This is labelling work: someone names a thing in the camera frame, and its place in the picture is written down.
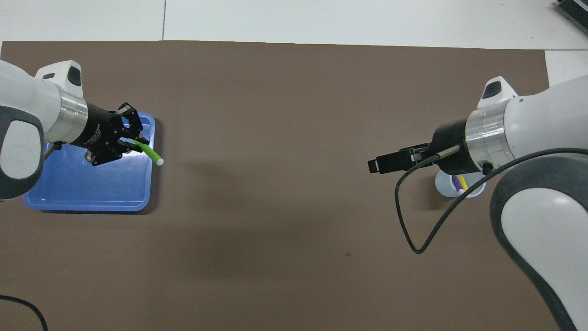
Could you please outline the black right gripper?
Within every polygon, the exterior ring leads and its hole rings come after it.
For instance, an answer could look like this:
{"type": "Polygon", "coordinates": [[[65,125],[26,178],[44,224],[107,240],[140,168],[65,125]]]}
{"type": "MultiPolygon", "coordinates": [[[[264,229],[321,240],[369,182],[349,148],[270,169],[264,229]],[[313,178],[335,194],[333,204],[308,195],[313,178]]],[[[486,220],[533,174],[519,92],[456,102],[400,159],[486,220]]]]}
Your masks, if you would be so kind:
{"type": "Polygon", "coordinates": [[[433,133],[431,143],[401,148],[397,152],[369,160],[367,162],[369,172],[372,174],[387,174],[408,171],[416,164],[420,164],[425,159],[432,157],[432,153],[438,153],[456,145],[460,147],[459,152],[438,160],[436,164],[441,171],[449,175],[462,175],[472,172],[472,159],[465,141],[466,122],[467,119],[459,119],[439,126],[433,133]]]}

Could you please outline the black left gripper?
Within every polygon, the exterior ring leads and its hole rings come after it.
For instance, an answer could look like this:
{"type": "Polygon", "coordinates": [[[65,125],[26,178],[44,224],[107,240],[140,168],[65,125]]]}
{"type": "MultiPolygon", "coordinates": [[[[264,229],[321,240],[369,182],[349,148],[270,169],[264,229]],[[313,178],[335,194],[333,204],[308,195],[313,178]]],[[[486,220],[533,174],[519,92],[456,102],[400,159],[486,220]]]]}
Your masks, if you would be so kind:
{"type": "Polygon", "coordinates": [[[122,141],[121,137],[149,144],[143,136],[138,111],[130,103],[121,104],[115,112],[88,103],[87,111],[86,125],[76,138],[76,146],[87,149],[85,159],[91,166],[120,160],[131,151],[142,152],[138,144],[122,141]]]}

